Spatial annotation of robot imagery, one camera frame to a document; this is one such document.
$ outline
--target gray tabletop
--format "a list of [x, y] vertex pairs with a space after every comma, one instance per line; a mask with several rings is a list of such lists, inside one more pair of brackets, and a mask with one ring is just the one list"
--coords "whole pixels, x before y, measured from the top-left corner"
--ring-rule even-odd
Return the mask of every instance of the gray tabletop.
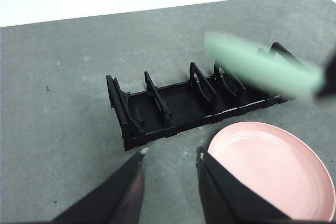
[[[335, 17], [331, 0], [232, 0], [1, 28], [1, 221], [52, 219], [136, 151], [123, 151], [105, 75], [137, 92], [145, 70], [157, 86], [187, 80], [191, 61], [210, 74], [207, 30], [278, 41], [323, 65]], [[336, 181], [334, 114], [291, 101], [149, 143], [140, 223], [204, 222], [196, 148], [240, 121], [298, 136]]]

